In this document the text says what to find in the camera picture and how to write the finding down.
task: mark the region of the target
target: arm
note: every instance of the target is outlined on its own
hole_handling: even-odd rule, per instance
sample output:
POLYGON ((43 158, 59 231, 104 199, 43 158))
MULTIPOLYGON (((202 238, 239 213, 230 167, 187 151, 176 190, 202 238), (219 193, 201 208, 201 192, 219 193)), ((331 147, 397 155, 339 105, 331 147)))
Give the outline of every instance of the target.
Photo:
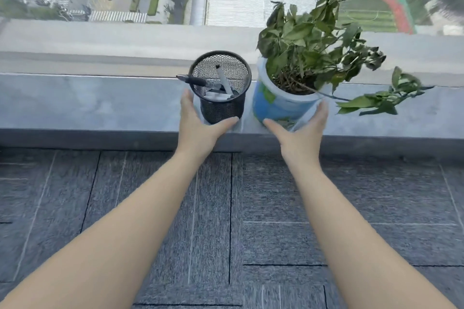
POLYGON ((297 182, 308 218, 348 307, 356 309, 455 309, 421 273, 403 259, 361 216, 319 164, 328 115, 322 102, 295 133, 266 120, 277 136, 297 182))
POLYGON ((185 93, 173 157, 21 282, 0 309, 130 308, 198 167, 237 120, 201 124, 185 93))

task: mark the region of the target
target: black mesh pen holder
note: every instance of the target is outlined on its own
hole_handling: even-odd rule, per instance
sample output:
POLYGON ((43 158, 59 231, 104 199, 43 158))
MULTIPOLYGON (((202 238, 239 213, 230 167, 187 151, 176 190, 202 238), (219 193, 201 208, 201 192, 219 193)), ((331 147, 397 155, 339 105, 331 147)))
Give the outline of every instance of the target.
POLYGON ((233 96, 227 100, 213 100, 205 95, 210 88, 190 84, 200 98, 201 113, 207 122, 214 125, 221 120, 243 115, 245 95, 252 82, 252 72, 247 62, 237 54, 227 51, 213 51, 203 54, 190 66, 189 75, 221 83, 217 66, 220 66, 232 88, 233 96))

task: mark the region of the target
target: floor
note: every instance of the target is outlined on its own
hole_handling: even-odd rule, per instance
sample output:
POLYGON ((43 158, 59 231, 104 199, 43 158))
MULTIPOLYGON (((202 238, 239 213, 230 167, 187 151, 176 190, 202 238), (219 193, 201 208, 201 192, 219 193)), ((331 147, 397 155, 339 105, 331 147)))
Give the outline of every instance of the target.
MULTIPOLYGON (((171 153, 3 149, 0 299, 171 153)), ((464 166, 322 160, 384 239, 464 309, 464 166)), ((279 156, 216 153, 198 171, 135 308, 344 308, 279 156)))

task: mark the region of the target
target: forearm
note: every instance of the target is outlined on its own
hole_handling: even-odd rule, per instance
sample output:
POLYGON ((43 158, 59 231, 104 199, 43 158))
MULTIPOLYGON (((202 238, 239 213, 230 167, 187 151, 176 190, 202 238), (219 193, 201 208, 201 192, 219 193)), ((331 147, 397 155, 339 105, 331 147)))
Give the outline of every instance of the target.
POLYGON ((308 218, 350 308, 455 308, 378 235, 322 171, 295 170, 308 218))
POLYGON ((0 308, 130 308, 200 164, 175 154, 20 283, 0 308))

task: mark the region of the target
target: left hand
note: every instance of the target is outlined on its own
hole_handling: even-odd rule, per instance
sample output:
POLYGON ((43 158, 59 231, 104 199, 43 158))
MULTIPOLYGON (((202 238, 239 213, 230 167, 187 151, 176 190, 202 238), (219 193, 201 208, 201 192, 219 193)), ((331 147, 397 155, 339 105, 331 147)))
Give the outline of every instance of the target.
POLYGON ((203 124, 194 108, 193 93, 188 89, 184 90, 176 153, 189 154, 202 163, 211 153, 217 139, 238 121, 239 118, 234 117, 211 126, 203 124))

